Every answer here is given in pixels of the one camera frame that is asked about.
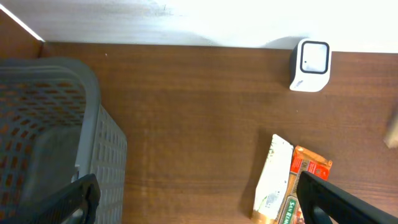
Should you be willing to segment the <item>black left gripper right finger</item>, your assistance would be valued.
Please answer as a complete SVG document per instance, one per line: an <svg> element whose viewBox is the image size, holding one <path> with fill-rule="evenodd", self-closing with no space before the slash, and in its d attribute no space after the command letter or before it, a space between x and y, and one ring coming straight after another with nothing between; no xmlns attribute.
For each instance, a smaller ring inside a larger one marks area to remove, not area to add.
<svg viewBox="0 0 398 224"><path fill-rule="evenodd" d="M349 194L339 187L319 179L317 176L302 174L305 177L301 186L300 198L306 224L365 223L390 224L397 223L392 216L368 203Z"/></svg>

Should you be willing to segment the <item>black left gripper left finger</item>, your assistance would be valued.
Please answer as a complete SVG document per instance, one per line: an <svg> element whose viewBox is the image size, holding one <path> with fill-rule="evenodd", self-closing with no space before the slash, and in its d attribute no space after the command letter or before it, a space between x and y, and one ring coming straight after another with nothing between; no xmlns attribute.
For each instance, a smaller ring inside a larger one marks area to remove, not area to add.
<svg viewBox="0 0 398 224"><path fill-rule="evenodd" d="M38 203L22 207L1 224L94 224L100 198L97 178L88 174Z"/></svg>

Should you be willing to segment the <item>orange spaghetti packet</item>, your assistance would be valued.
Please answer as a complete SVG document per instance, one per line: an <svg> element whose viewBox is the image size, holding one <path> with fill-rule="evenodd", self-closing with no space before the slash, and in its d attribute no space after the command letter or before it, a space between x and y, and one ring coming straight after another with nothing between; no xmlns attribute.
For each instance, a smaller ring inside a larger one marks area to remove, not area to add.
<svg viewBox="0 0 398 224"><path fill-rule="evenodd" d="M313 152L302 146L296 146L290 165L287 191L284 196L280 213L277 219L278 224L305 223L301 208L300 191L305 177L301 175L310 173L324 181L328 180L333 161Z"/></svg>

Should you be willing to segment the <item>white tube with gold cap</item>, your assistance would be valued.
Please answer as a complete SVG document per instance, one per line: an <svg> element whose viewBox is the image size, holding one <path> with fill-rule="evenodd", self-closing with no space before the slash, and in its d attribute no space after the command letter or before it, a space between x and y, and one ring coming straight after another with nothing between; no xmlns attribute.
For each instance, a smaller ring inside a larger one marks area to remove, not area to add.
<svg viewBox="0 0 398 224"><path fill-rule="evenodd" d="M277 134L272 135L261 176L256 186L251 220L274 223L277 220L289 182L293 145Z"/></svg>

